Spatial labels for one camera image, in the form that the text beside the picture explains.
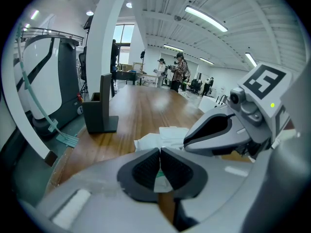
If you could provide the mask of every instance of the white robot body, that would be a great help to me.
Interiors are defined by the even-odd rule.
[[[58,48],[60,38],[54,40],[52,54],[36,78],[31,83],[37,99],[44,111],[50,115],[62,105],[58,79]],[[45,38],[30,44],[24,51],[24,68],[29,75],[40,62],[49,55],[51,38]],[[30,110],[35,119],[43,119],[44,116],[31,98],[29,92],[26,93],[30,105]]]
[[[19,100],[21,103],[21,106],[24,109],[24,112],[30,111],[30,104],[28,102],[28,90],[25,89],[25,82],[23,81],[23,76],[21,74],[21,68],[19,59],[16,59],[14,62],[14,77],[15,77],[15,85],[17,88]]]

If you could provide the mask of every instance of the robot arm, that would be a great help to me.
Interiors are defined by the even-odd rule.
[[[186,151],[206,156],[256,156],[268,149],[289,121],[280,97],[292,74],[275,65],[260,63],[238,81],[226,105],[207,111],[184,139]]]

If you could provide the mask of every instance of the black monitor stand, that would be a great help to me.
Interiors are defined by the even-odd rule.
[[[101,76],[100,92],[93,93],[91,101],[83,102],[84,118],[89,133],[113,133],[118,128],[118,116],[109,115],[111,73]]]

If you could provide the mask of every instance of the window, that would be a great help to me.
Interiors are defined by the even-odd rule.
[[[117,43],[131,43],[134,25],[116,25],[113,38]]]
[[[122,31],[123,31],[123,25],[117,25],[115,27],[113,38],[116,40],[116,42],[121,42]]]
[[[130,47],[121,47],[119,55],[119,63],[128,64],[129,54],[130,54]]]
[[[134,25],[125,25],[122,34],[122,43],[131,43]]]

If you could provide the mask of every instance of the desk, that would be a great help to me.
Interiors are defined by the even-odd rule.
[[[127,80],[133,81],[133,85],[135,85],[135,81],[140,79],[141,85],[141,73],[136,72],[116,72],[116,80]]]
[[[132,153],[134,140],[148,133],[159,133],[159,127],[190,129],[203,114],[173,90],[137,85],[121,89],[111,99],[109,113],[119,116],[117,132],[88,134],[86,128],[81,130],[77,146],[67,154],[66,161],[60,161],[62,167],[56,168],[59,171],[54,172],[60,177],[51,180],[63,183],[95,162]]]

